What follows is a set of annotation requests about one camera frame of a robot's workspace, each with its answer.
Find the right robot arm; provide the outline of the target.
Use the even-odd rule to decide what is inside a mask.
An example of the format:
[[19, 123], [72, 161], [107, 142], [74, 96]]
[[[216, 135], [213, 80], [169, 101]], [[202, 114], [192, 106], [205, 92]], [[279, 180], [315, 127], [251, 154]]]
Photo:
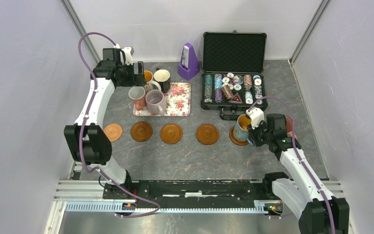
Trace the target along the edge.
[[319, 179], [308, 163], [301, 145], [286, 129], [283, 114], [267, 114], [259, 108], [246, 111], [249, 141], [254, 146], [268, 145], [291, 179], [277, 173], [265, 175], [262, 185], [268, 199], [277, 196], [298, 219], [302, 234], [347, 234], [350, 207], [345, 198], [337, 198]]

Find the woven rattan coaster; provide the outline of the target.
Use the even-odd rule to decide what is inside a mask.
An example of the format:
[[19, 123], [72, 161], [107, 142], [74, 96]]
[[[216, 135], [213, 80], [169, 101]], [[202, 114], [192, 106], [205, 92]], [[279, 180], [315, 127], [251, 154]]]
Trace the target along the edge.
[[104, 128], [104, 133], [107, 136], [108, 140], [113, 142], [118, 140], [122, 136], [123, 129], [119, 124], [111, 123]]

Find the wooden coaster three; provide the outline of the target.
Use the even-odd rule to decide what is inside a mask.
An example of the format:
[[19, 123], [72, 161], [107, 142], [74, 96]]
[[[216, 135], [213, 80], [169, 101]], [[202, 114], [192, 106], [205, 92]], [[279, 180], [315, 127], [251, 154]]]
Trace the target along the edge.
[[182, 136], [183, 130], [176, 123], [166, 124], [160, 131], [160, 138], [166, 144], [176, 144], [182, 139]]

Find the wooden coaster two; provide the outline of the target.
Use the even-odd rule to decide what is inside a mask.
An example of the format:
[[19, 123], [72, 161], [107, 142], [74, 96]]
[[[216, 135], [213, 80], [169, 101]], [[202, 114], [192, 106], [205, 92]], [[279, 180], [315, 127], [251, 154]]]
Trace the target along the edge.
[[230, 140], [231, 140], [234, 144], [236, 144], [236, 145], [238, 145], [238, 146], [245, 146], [245, 145], [248, 145], [248, 144], [249, 144], [248, 141], [239, 141], [239, 140], [237, 140], [237, 139], [234, 137], [233, 132], [234, 132], [234, 127], [232, 127], [232, 128], [230, 129], [230, 131], [229, 131], [229, 138], [230, 138]]

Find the blue mug orange inside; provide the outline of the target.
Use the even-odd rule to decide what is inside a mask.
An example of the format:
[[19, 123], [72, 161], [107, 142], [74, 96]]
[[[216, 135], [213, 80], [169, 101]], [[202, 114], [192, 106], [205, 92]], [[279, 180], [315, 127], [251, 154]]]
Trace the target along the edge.
[[236, 125], [233, 129], [233, 136], [237, 141], [248, 141], [248, 125], [251, 125], [251, 119], [246, 114], [242, 114], [237, 118]]

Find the floral tray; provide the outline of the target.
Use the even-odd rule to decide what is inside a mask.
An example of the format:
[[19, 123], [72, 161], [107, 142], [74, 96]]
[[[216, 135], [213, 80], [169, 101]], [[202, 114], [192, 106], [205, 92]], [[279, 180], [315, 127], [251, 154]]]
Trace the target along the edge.
[[[190, 94], [191, 85], [185, 82], [171, 82], [170, 89], [167, 93], [163, 93], [166, 97], [167, 107], [164, 117], [183, 117], [190, 114]], [[151, 114], [147, 110], [147, 106], [137, 111], [133, 104], [133, 114], [135, 116], [159, 116]]]

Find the wooden coaster one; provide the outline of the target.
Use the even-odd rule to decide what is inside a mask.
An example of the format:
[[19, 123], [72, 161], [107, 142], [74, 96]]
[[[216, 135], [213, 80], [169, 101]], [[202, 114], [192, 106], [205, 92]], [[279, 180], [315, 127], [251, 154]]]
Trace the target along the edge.
[[131, 137], [138, 142], [144, 142], [151, 138], [153, 128], [147, 121], [139, 121], [131, 127]]

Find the wooden coaster four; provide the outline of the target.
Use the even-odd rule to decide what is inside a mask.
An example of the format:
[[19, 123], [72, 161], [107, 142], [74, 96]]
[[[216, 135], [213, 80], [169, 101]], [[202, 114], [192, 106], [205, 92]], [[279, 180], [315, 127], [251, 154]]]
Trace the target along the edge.
[[219, 139], [219, 131], [212, 124], [202, 124], [197, 128], [196, 138], [203, 145], [212, 145]]

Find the pink mug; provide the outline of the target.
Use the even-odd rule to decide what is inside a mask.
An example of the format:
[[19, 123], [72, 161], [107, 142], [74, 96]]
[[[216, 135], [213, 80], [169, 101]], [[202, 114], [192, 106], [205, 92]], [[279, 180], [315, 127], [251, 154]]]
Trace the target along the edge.
[[286, 127], [286, 130], [287, 130], [287, 135], [289, 137], [291, 137], [292, 134], [293, 134], [293, 120], [289, 116], [285, 116], [285, 118], [286, 118], [285, 127]]

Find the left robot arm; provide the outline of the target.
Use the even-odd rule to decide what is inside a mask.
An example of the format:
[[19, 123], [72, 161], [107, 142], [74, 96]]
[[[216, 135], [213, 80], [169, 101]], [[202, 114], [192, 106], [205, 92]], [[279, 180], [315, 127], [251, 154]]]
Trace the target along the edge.
[[134, 71], [132, 47], [103, 49], [103, 59], [90, 69], [90, 90], [73, 125], [64, 128], [64, 136], [76, 162], [82, 163], [88, 173], [98, 172], [108, 184], [115, 185], [121, 198], [133, 194], [130, 174], [112, 158], [112, 143], [103, 131], [103, 119], [108, 102], [116, 87], [133, 87], [145, 84], [144, 64], [138, 62]]

